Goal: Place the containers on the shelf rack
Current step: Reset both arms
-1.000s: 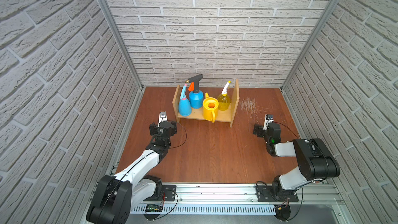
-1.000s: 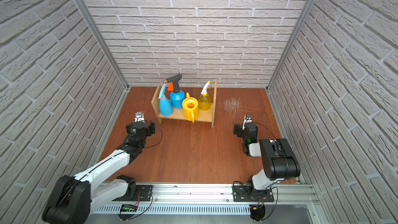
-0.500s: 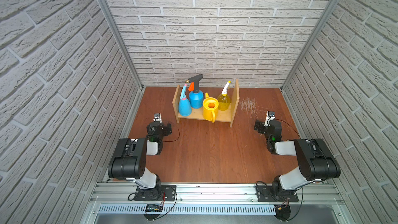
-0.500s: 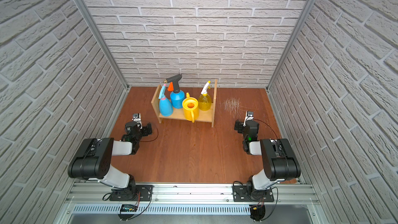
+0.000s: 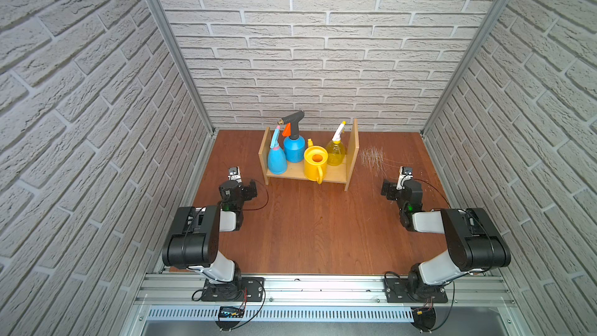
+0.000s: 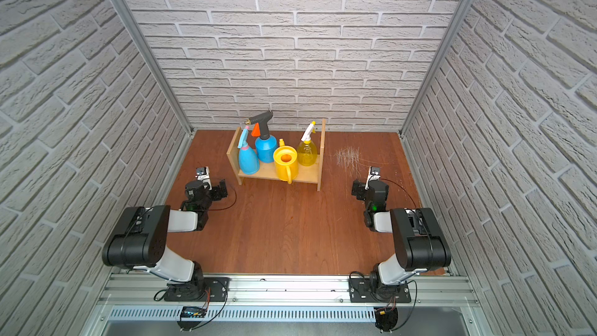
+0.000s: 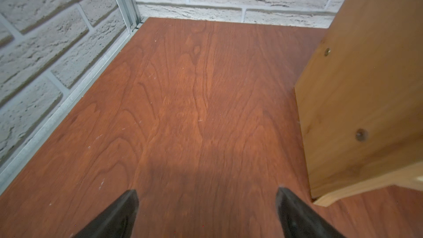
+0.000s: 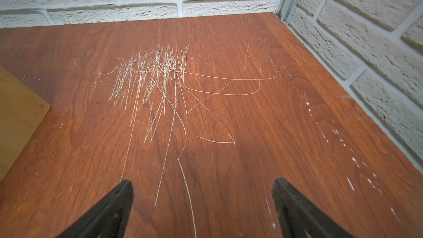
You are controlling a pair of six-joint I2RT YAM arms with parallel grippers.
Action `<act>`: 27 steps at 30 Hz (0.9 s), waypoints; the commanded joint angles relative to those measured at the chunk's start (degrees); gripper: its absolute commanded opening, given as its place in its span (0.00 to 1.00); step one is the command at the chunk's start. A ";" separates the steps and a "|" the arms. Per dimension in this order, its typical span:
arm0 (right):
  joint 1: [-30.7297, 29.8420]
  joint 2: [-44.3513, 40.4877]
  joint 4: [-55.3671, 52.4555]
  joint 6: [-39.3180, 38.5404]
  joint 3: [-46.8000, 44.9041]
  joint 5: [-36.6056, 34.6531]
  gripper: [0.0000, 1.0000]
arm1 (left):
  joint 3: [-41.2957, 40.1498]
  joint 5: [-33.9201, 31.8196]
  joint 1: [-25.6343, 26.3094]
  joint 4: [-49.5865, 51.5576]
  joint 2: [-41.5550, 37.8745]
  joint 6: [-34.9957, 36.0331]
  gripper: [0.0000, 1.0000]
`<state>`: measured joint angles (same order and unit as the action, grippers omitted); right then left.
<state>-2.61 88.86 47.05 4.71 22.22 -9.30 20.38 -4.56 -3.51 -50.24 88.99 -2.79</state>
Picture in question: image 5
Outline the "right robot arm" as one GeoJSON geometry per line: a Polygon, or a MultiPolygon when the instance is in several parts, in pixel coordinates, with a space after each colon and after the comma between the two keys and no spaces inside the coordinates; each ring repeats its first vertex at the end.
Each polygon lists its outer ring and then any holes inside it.
{"type": "Polygon", "coordinates": [[[414,264],[406,277],[387,272],[384,291],[389,303],[447,303],[445,287],[457,278],[507,267],[511,251],[483,208],[440,208],[424,211],[416,180],[384,180],[381,195],[399,206],[406,230],[443,235],[447,249],[414,264]]]}

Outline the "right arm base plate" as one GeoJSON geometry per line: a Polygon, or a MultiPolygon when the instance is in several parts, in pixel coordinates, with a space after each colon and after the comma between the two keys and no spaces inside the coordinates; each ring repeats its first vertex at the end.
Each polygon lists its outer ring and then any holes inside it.
{"type": "Polygon", "coordinates": [[[388,303],[448,303],[443,286],[428,286],[413,278],[384,278],[388,303]]]}

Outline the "blue grey pressure sprayer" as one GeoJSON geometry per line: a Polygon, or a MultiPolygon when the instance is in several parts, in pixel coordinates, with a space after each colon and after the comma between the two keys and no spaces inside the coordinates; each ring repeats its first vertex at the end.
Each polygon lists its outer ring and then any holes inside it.
{"type": "Polygon", "coordinates": [[[300,135],[299,123],[305,117],[303,110],[281,118],[278,121],[279,125],[284,125],[282,136],[284,139],[284,151],[286,160],[289,163],[300,163],[304,159],[304,152],[306,150],[306,141],[300,135]]]}

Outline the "yellow spray bottle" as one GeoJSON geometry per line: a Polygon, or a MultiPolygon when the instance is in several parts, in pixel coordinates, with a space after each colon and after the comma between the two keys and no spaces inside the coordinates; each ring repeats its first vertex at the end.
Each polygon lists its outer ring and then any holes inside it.
{"type": "Polygon", "coordinates": [[[345,145],[341,141],[341,134],[346,124],[346,121],[343,121],[341,124],[339,124],[332,139],[326,145],[326,151],[328,154],[327,164],[329,166],[340,166],[346,156],[345,145]]]}

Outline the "light blue pink spray bottle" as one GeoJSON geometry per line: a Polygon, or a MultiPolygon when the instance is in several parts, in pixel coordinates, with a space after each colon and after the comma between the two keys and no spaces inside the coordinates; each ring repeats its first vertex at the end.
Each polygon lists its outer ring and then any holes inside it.
{"type": "Polygon", "coordinates": [[[278,141],[280,130],[281,127],[278,125],[271,137],[270,149],[267,155],[267,167],[274,175],[284,174],[288,169],[285,152],[278,141]]]}

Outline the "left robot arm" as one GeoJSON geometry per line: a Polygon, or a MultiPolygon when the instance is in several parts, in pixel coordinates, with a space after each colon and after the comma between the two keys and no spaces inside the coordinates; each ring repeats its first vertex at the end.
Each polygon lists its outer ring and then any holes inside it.
{"type": "Polygon", "coordinates": [[[219,234],[240,230],[243,205],[257,196],[256,182],[227,180],[219,193],[215,205],[178,208],[163,244],[163,264],[203,275],[204,287],[191,296],[194,301],[258,302],[257,280],[243,279],[239,265],[219,251],[219,234]]]}

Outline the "wooden shelf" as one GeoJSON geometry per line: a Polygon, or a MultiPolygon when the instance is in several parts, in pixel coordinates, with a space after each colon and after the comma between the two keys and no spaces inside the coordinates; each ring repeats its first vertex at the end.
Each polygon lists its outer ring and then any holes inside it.
{"type": "Polygon", "coordinates": [[[274,174],[270,171],[267,163],[269,152],[271,151],[272,135],[272,129],[266,127],[258,152],[261,169],[264,174],[264,183],[266,186],[269,185],[269,181],[272,178],[310,180],[308,175],[314,175],[315,178],[313,181],[316,181],[318,184],[322,184],[323,182],[343,184],[345,186],[345,191],[348,190],[359,154],[359,124],[356,118],[352,121],[350,139],[348,140],[348,144],[345,146],[346,156],[343,158],[342,164],[338,166],[331,166],[329,165],[329,162],[326,162],[326,166],[324,166],[324,161],[327,160],[327,154],[324,152],[323,147],[314,146],[312,144],[312,140],[310,139],[306,148],[307,162],[287,162],[286,172],[283,174],[274,174]],[[307,163],[308,167],[314,169],[315,171],[306,173],[305,163],[307,163]]]}

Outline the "yellow watering can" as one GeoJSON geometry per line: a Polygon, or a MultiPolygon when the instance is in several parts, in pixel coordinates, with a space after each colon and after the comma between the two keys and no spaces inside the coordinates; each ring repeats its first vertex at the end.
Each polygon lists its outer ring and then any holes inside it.
{"type": "Polygon", "coordinates": [[[328,154],[322,146],[315,146],[312,139],[307,141],[304,152],[304,175],[308,180],[322,184],[326,176],[328,154]]]}

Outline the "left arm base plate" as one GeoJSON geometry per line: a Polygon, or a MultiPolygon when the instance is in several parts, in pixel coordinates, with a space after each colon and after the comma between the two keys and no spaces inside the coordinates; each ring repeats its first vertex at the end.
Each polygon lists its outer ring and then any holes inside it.
{"type": "Polygon", "coordinates": [[[262,302],[264,283],[264,277],[241,278],[224,284],[206,282],[199,300],[203,302],[262,302]]]}

